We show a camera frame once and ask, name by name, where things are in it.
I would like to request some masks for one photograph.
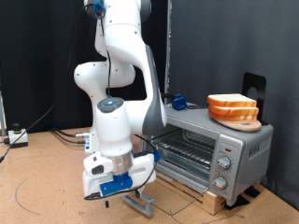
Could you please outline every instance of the oven control knob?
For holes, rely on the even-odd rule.
[[[231,167],[231,161],[227,157],[221,157],[217,160],[218,165],[223,168],[224,170],[227,170]]]
[[[216,187],[220,188],[220,189],[225,189],[226,188],[226,179],[224,179],[224,177],[222,176],[218,176],[214,181],[213,181],[213,185],[215,185]]]

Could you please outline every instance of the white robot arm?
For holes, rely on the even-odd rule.
[[[75,71],[76,83],[91,97],[93,127],[96,139],[93,152],[84,160],[84,194],[91,199],[107,200],[155,180],[152,154],[133,157],[131,134],[153,135],[166,125],[166,114],[161,99],[153,56],[141,36],[141,17],[150,12],[149,0],[105,0],[105,17],[97,22],[95,47],[111,60],[111,87],[129,85],[134,81],[133,65],[140,68],[145,81],[147,98],[143,101],[123,101],[107,97],[108,61],[85,63]]]

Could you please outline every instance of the black backdrop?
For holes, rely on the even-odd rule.
[[[299,1],[173,0],[170,91],[206,105],[267,80],[263,120],[274,127],[263,184],[299,209]]]
[[[167,0],[152,0],[152,13],[142,24],[142,35],[151,46],[161,90],[164,89]],[[83,0],[2,1],[0,6],[0,76],[7,128],[19,121],[29,127],[54,102],[67,66],[71,35]],[[75,83],[79,63],[103,61],[94,48],[96,20],[82,11],[76,27],[72,61],[64,90],[53,111],[30,133],[88,127],[93,114],[88,95]],[[125,100],[144,99],[142,73],[136,69],[133,85],[111,90]]]

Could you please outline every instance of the toaster oven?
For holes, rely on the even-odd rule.
[[[266,174],[273,127],[244,133],[219,124],[207,109],[177,111],[166,105],[167,125],[148,136],[161,160],[157,170],[200,192],[222,196],[232,206],[239,194]]]

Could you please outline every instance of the blue clamp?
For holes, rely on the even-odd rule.
[[[155,161],[159,161],[161,159],[161,155],[159,154],[159,152],[157,150],[153,151],[153,156],[155,158]]]
[[[187,98],[184,96],[181,96],[181,94],[176,94],[176,99],[172,100],[172,106],[176,110],[182,110],[187,107]]]
[[[96,1],[93,3],[93,12],[94,12],[94,16],[98,19],[101,20],[105,17],[106,14],[106,10],[103,7],[102,3],[100,3],[99,1]]]
[[[129,189],[133,185],[133,180],[129,176],[129,173],[122,175],[113,175],[113,181],[100,185],[103,195],[108,195],[116,191],[123,189]]]

